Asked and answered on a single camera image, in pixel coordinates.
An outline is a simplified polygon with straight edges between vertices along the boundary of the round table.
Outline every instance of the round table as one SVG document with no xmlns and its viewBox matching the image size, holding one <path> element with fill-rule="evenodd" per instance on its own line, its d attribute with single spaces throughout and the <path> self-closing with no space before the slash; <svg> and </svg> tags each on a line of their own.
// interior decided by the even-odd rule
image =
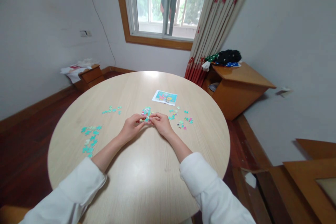
<svg viewBox="0 0 336 224">
<path fill-rule="evenodd" d="M 152 101 L 156 90 L 177 94 L 175 106 Z M 102 114 L 122 106 L 121 114 Z M 172 115 L 170 124 L 193 152 L 200 152 L 223 178 L 230 154 L 225 118 L 214 100 L 182 77 L 154 71 L 119 75 L 83 93 L 58 122 L 48 152 L 52 188 L 88 155 L 83 147 L 86 126 L 102 126 L 94 154 L 121 130 L 125 120 L 145 107 Z M 192 117 L 193 124 L 184 121 Z M 182 120 L 186 130 L 177 126 Z M 145 126 L 113 159 L 108 180 L 88 208 L 83 223 L 180 223 L 198 211 L 195 199 L 180 178 L 179 161 L 169 143 L 154 127 Z"/>
</svg>

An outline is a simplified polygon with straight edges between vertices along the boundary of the curtain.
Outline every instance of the curtain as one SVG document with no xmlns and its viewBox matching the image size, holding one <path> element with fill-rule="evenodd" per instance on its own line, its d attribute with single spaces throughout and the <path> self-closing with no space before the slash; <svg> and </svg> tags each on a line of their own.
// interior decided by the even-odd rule
<svg viewBox="0 0 336 224">
<path fill-rule="evenodd" d="M 244 0 L 204 0 L 185 78 L 202 86 L 204 58 L 222 47 Z"/>
</svg>

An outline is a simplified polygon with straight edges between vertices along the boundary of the white sleeve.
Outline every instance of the white sleeve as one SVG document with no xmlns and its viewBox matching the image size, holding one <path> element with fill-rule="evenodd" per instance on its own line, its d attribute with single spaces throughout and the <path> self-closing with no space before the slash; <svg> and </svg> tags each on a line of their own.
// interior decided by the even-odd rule
<svg viewBox="0 0 336 224">
<path fill-rule="evenodd" d="M 187 184 L 207 223 L 253 223 L 250 212 L 200 153 L 193 153 L 180 164 L 181 178 Z"/>
<path fill-rule="evenodd" d="M 87 157 L 20 223 L 77 224 L 105 181 L 106 175 Z"/>
</svg>

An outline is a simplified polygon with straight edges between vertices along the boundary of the teal puzzle piece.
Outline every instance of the teal puzzle piece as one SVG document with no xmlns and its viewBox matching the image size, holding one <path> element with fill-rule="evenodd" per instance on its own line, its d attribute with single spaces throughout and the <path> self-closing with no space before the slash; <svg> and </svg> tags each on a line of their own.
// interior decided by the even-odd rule
<svg viewBox="0 0 336 224">
<path fill-rule="evenodd" d="M 93 143 L 91 144 L 91 147 L 95 146 L 98 141 L 94 140 Z"/>
</svg>

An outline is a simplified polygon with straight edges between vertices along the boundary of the wire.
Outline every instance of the wire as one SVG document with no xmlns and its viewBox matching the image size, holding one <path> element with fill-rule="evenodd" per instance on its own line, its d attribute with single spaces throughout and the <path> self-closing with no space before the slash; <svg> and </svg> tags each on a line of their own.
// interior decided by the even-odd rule
<svg viewBox="0 0 336 224">
<path fill-rule="evenodd" d="M 113 59 L 114 59 L 114 70 L 116 70 L 116 66 L 115 66 L 115 65 L 116 65 L 116 59 L 115 59 L 115 57 L 114 57 L 114 55 L 113 55 L 112 48 L 111 48 L 111 45 L 110 45 L 110 42 L 109 42 L 109 38 L 107 37 L 106 31 L 105 31 L 105 27 L 104 27 L 103 22 L 102 22 L 102 20 L 100 19 L 100 16 L 99 16 L 99 14 L 98 14 L 98 12 L 97 12 L 95 3 L 94 3 L 93 0 L 91 0 L 91 1 L 92 1 L 92 4 L 93 4 L 93 7 L 94 7 L 94 9 L 95 9 L 95 11 L 96 11 L 96 13 L 97 13 L 97 16 L 98 16 L 98 18 L 99 18 L 99 21 L 100 21 L 100 23 L 101 23 L 101 26 L 103 27 L 103 30 L 104 30 L 104 33 L 105 33 L 105 37 L 106 37 L 108 46 L 109 46 L 109 48 L 110 48 L 111 54 L 112 54 Z"/>
</svg>

